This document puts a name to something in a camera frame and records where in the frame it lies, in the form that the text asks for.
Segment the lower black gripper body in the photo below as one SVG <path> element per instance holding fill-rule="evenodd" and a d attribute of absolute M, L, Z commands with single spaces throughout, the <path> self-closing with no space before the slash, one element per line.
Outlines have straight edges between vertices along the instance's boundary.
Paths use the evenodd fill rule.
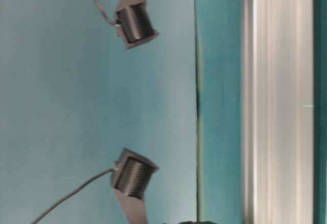
<path fill-rule="evenodd" d="M 183 221 L 178 224 L 212 224 L 211 221 Z"/>

